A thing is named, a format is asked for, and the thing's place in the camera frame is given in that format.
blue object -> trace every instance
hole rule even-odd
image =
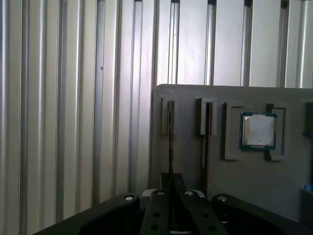
[[[304,188],[305,188],[307,191],[313,192],[313,185],[312,185],[312,184],[306,184],[306,185],[304,185]]]

corrugated metal wall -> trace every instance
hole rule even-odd
[[[0,0],[0,234],[148,187],[155,85],[313,86],[313,1]]]

gray plastic tray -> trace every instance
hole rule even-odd
[[[158,86],[153,109],[153,188],[158,187],[159,174],[168,171],[169,100],[175,101],[174,172],[182,173],[187,188],[203,190],[208,198],[231,194],[292,220],[299,219],[300,191],[310,181],[312,146],[303,132],[313,90]],[[213,107],[212,135],[208,159],[203,159],[203,107],[208,102]],[[277,113],[276,149],[241,151],[240,113],[268,111]]]

bolt head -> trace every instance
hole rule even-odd
[[[219,199],[220,201],[222,201],[222,202],[227,201],[227,198],[224,197],[224,196],[219,196],[218,199]]]
[[[131,200],[133,200],[133,198],[134,198],[133,196],[126,196],[126,197],[125,197],[125,200],[126,200],[126,201],[131,201]]]
[[[192,191],[186,191],[185,194],[188,196],[194,195]]]

vertical rib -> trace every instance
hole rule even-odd
[[[45,149],[46,1],[29,5],[27,113],[27,232],[43,228]]]
[[[139,129],[139,86],[141,63],[141,32],[142,32],[142,2],[134,3],[134,34],[133,34],[133,74],[131,98],[131,127],[130,127],[130,159],[129,159],[129,192],[135,192],[136,162],[138,156]]]
[[[276,87],[280,5],[280,0],[253,1],[250,86]]]
[[[276,87],[285,87],[289,2],[282,0],[279,16]]]
[[[43,228],[55,223],[58,99],[60,84],[60,0],[47,1],[47,52],[45,82],[45,162]]]
[[[64,147],[65,147],[65,112],[66,112],[66,76],[67,76],[67,1],[60,4],[60,35],[59,35],[59,78],[57,106],[57,163],[56,163],[56,205],[55,220],[63,220],[64,202]]]
[[[171,2],[170,23],[170,48],[168,63],[168,84],[177,83],[177,61],[178,61],[178,38],[179,38],[179,1]]]
[[[243,87],[249,86],[251,31],[252,31],[252,0],[245,0],[243,24],[243,51],[241,57],[241,82]]]
[[[207,28],[206,28],[206,55],[205,55],[205,84],[214,83],[214,47],[215,47],[215,23],[216,5],[212,1],[207,6]]]
[[[204,84],[207,0],[181,0],[178,84]]]
[[[79,212],[91,207],[97,2],[84,6]]]
[[[135,192],[141,194],[148,188],[149,156],[151,146],[151,109],[154,88],[154,38],[156,1],[143,1],[142,4],[142,44],[140,64],[140,106],[138,125],[138,157]]]
[[[92,205],[100,202],[100,164],[101,164],[101,135],[102,135],[102,86],[103,86],[103,46],[105,24],[105,1],[99,0],[97,7],[97,59],[96,59],[96,87],[94,110],[94,144],[92,169]]]
[[[63,219],[79,211],[81,43],[83,1],[67,4]]]
[[[116,138],[116,92],[118,78],[118,36],[120,4],[105,1],[103,70],[101,86],[101,152],[99,159],[99,202],[114,195],[114,160]]]
[[[170,25],[172,22],[172,3],[169,0],[157,1],[156,20],[156,85],[167,84],[169,79]]]
[[[289,16],[287,27],[287,55],[285,70],[285,87],[295,88],[297,78],[297,60],[299,46],[301,1],[289,1]]]
[[[115,194],[128,191],[134,0],[122,1]]]
[[[27,74],[29,38],[29,1],[22,2],[22,64],[21,64],[21,160],[20,160],[20,234],[27,228]]]
[[[243,18],[243,1],[217,1],[214,85],[240,86]]]
[[[0,78],[0,234],[7,232],[8,199],[8,61],[9,61],[9,1],[1,4],[1,78]]]
[[[22,2],[9,1],[9,118],[8,118],[8,198],[7,234],[19,234],[20,205],[20,132],[21,126],[21,52],[22,52]]]
[[[297,69],[297,88],[313,87],[313,54],[312,27],[313,27],[313,1],[301,2],[300,39]]]

